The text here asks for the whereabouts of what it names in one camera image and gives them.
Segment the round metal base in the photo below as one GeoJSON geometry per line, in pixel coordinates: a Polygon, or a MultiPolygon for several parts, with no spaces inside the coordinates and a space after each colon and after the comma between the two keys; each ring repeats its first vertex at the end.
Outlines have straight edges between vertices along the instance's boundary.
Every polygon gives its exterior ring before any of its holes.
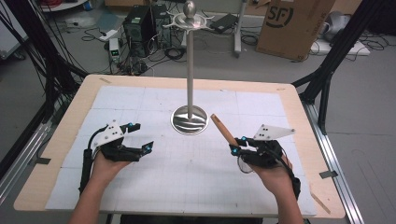
{"type": "Polygon", "coordinates": [[[173,112],[171,123],[176,131],[183,134],[198,134],[204,131],[209,123],[206,112],[196,105],[192,106],[191,112],[191,119],[189,119],[188,107],[186,105],[173,112]]]}

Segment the power strip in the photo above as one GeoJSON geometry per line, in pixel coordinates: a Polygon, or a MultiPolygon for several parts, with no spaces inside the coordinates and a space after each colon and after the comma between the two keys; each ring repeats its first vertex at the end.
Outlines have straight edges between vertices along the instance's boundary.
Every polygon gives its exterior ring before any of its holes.
{"type": "Polygon", "coordinates": [[[111,36],[113,36],[116,33],[117,33],[116,30],[110,30],[109,32],[106,33],[106,35],[102,35],[101,37],[99,37],[99,39],[108,40],[111,36]]]}

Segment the wooden stick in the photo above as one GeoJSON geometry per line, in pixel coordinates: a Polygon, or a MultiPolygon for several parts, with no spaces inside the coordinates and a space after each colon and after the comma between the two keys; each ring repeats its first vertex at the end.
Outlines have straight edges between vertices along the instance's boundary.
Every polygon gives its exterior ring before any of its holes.
{"type": "Polygon", "coordinates": [[[221,122],[221,120],[215,114],[212,114],[210,118],[212,118],[213,122],[216,124],[216,127],[218,127],[219,131],[227,140],[227,142],[230,145],[238,146],[238,143],[236,143],[236,140],[233,138],[233,135],[228,131],[228,129],[221,122]]]}

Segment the metal pole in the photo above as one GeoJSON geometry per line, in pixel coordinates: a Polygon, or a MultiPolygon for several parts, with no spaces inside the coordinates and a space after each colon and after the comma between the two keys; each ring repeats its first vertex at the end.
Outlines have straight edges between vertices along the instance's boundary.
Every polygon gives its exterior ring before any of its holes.
{"type": "Polygon", "coordinates": [[[193,33],[192,31],[187,32],[187,62],[189,63],[187,66],[187,113],[188,113],[188,118],[192,118],[192,90],[193,90],[193,73],[192,73],[192,68],[193,68],[193,49],[194,49],[194,44],[193,44],[193,33]]]}

